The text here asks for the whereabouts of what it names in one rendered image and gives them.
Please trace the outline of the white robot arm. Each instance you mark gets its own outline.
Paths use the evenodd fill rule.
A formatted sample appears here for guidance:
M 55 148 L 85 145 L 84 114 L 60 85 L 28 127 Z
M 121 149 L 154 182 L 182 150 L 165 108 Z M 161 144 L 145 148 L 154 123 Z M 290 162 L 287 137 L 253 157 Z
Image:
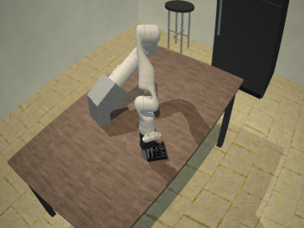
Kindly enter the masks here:
M 139 89 L 150 92 L 150 96 L 138 96 L 134 106 L 139 115 L 139 124 L 143 128 L 151 128 L 155 124 L 153 112 L 159 108 L 159 101 L 155 92 L 155 71 L 147 56 L 157 50 L 151 47 L 156 47 L 160 40 L 160 28 L 154 24 L 138 25 L 135 38 L 135 49 L 118 65 L 109 78 L 122 88 L 139 65 Z

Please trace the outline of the black knob box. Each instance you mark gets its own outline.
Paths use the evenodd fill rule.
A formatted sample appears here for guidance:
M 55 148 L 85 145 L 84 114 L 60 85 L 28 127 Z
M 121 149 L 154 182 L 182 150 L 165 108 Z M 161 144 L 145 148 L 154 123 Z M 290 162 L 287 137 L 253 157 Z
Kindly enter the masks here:
M 152 148 L 153 148 L 153 157 L 150 157 L 150 155 L 149 155 L 149 158 L 148 158 L 146 155 L 148 161 L 168 159 L 164 142 L 160 142 L 160 143 L 156 142 L 155 147 L 152 147 Z

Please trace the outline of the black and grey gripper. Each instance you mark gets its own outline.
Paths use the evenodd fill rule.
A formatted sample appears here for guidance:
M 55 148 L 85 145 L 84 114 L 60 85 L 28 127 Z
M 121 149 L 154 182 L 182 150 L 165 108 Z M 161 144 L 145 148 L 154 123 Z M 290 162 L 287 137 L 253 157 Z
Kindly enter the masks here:
M 148 158 L 149 155 L 150 157 L 153 157 L 152 147 L 155 147 L 155 140 L 161 138 L 161 133 L 155 132 L 155 124 L 151 128 L 143 128 L 141 125 L 139 125 L 139 137 L 140 137 L 139 145 L 141 149 L 147 150 Z

